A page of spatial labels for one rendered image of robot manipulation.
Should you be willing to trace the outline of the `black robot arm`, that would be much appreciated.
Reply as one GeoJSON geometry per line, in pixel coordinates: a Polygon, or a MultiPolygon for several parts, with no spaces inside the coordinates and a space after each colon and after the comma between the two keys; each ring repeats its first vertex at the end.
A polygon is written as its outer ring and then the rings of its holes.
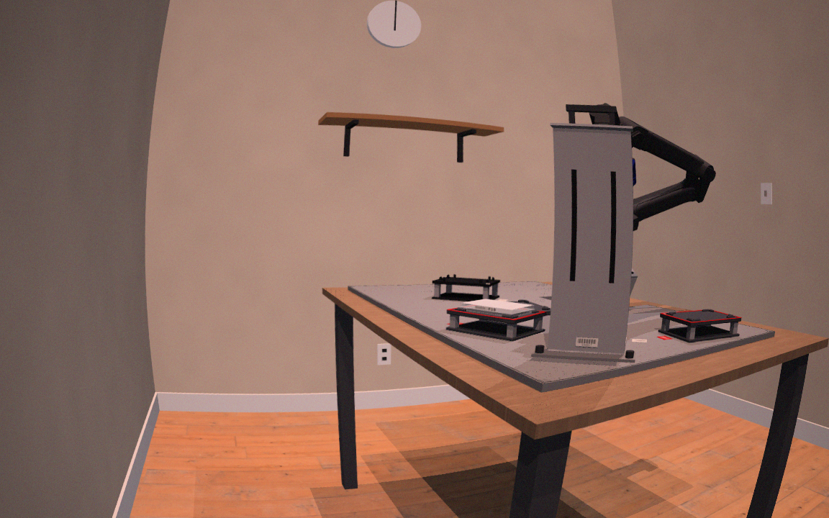
{"type": "MultiPolygon", "coordinates": [[[[589,114],[592,124],[610,125],[609,114],[589,114]]],[[[649,132],[647,128],[641,127],[636,122],[626,119],[625,116],[615,114],[615,124],[621,127],[633,127],[631,132],[632,147],[636,150],[647,151],[662,160],[670,162],[687,170],[687,179],[680,181],[658,191],[652,191],[647,196],[634,198],[634,231],[638,229],[639,221],[648,219],[668,209],[673,209],[679,204],[697,201],[703,202],[705,193],[710,187],[710,181],[716,178],[716,171],[705,160],[699,156],[682,150],[680,145],[675,145],[663,137],[649,132]],[[698,178],[699,177],[699,178],[698,178]]]]}

